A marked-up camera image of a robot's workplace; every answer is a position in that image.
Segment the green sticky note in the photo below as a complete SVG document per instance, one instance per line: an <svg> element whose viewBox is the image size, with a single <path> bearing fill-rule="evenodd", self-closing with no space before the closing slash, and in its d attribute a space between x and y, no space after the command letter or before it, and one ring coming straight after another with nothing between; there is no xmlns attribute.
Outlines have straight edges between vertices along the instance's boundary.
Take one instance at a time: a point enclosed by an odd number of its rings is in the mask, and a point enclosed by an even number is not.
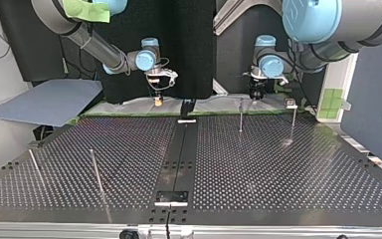
<svg viewBox="0 0 382 239"><path fill-rule="evenodd" d="M334 98L342 98L343 97L343 90L341 89L335 89L333 93Z"/></svg>
<svg viewBox="0 0 382 239"><path fill-rule="evenodd" d="M324 98L332 98L334 93L334 89L325 89L324 90Z"/></svg>
<svg viewBox="0 0 382 239"><path fill-rule="evenodd" d="M328 119L337 119L338 115L339 115L339 110L330 110L328 112L327 118Z"/></svg>
<svg viewBox="0 0 382 239"><path fill-rule="evenodd" d="M331 107L333 98L323 98L323 101L321 102L321 108L323 110L328 110Z"/></svg>
<svg viewBox="0 0 382 239"><path fill-rule="evenodd" d="M78 18L89 22L110 21L110 10L107 3L90 3L83 0L64 0L65 13L70 18Z"/></svg>
<svg viewBox="0 0 382 239"><path fill-rule="evenodd" d="M320 113L318 114L318 117L320 119L327 119L328 116L328 110L321 110Z"/></svg>
<svg viewBox="0 0 382 239"><path fill-rule="evenodd" d="M333 99L331 101L330 108L333 110L339 110L342 107L343 99Z"/></svg>

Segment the vertical metal post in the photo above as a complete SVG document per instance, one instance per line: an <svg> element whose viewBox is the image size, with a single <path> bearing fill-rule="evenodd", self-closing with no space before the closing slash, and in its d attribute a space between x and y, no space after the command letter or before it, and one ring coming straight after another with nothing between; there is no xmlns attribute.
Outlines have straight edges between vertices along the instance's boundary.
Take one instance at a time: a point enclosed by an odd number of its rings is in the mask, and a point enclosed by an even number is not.
<svg viewBox="0 0 382 239"><path fill-rule="evenodd" d="M93 166L95 168L95 177L97 178L97 183L98 183L98 187L100 189L100 192L101 193L104 193L103 191L103 185L101 184L101 180L100 180L100 173L98 171L98 167L97 167L97 161L96 161L96 157L95 157L95 151L90 149L90 156L92 158L92 163L93 163Z"/></svg>
<svg viewBox="0 0 382 239"><path fill-rule="evenodd" d="M30 153L30 157L31 157L32 160L33 160L34 167L36 168L36 170L40 170L40 168L39 168L39 164L37 164L36 156L34 155L33 150L32 150L32 149L29 149L29 153Z"/></svg>
<svg viewBox="0 0 382 239"><path fill-rule="evenodd" d="M295 108L295 109L293 110L292 127L295 127L296 111L297 111L297 108Z"/></svg>
<svg viewBox="0 0 382 239"><path fill-rule="evenodd" d="M241 102L240 102L240 115L241 115L241 118L240 118L240 132L243 131L243 124L244 124L244 101L241 99Z"/></svg>

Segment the perforated metal table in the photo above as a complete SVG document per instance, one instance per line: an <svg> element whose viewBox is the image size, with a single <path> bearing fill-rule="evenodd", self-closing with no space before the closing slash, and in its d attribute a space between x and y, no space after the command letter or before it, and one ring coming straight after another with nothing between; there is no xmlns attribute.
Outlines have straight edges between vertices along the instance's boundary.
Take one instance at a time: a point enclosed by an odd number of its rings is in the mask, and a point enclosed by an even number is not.
<svg viewBox="0 0 382 239"><path fill-rule="evenodd" d="M82 119L35 151L41 170L28 154L0 170L0 222L382 227L382 169L330 128L239 120ZM159 191L188 206L155 207Z"/></svg>

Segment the black backdrop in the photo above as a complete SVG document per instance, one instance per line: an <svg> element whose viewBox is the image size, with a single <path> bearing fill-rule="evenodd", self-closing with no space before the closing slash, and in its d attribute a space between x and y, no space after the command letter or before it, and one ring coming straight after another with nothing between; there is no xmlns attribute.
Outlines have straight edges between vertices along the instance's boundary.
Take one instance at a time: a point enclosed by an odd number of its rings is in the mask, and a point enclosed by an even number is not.
<svg viewBox="0 0 382 239"><path fill-rule="evenodd" d="M206 99L212 95L215 72L215 11L215 0L129 0L123 13L112 17L110 24L95 24L95 29L125 53L141 49L143 38L158 38L162 57L170 59L167 68L179 74L177 85L166 95ZM108 76L98 65L108 102L149 95L142 72Z"/></svg>

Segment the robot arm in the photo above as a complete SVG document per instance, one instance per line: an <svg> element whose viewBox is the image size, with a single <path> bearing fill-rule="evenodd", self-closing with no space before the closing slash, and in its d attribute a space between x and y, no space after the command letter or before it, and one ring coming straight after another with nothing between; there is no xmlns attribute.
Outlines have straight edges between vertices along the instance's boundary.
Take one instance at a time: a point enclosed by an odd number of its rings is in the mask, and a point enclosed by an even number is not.
<svg viewBox="0 0 382 239"><path fill-rule="evenodd" d="M254 100L263 98L268 79L283 85L284 74L314 73L363 47L382 45L382 0L284 0L283 22L289 52L276 51L273 36L256 40L250 81Z"/></svg>
<svg viewBox="0 0 382 239"><path fill-rule="evenodd" d="M159 42L155 38L141 41L142 49L123 53L119 48L104 40L97 32L90 31L87 24L80 19L69 18L64 10L63 0L31 0L33 8L42 22L53 32L70 38L82 49L103 63L104 70L110 74L129 74L131 71L144 72L148 84L156 92L156 104L161 106L161 92L175 85L178 75L161 65ZM121 13L127 0L93 0L106 2L110 15ZM160 87L160 78L170 79L167 87Z"/></svg>

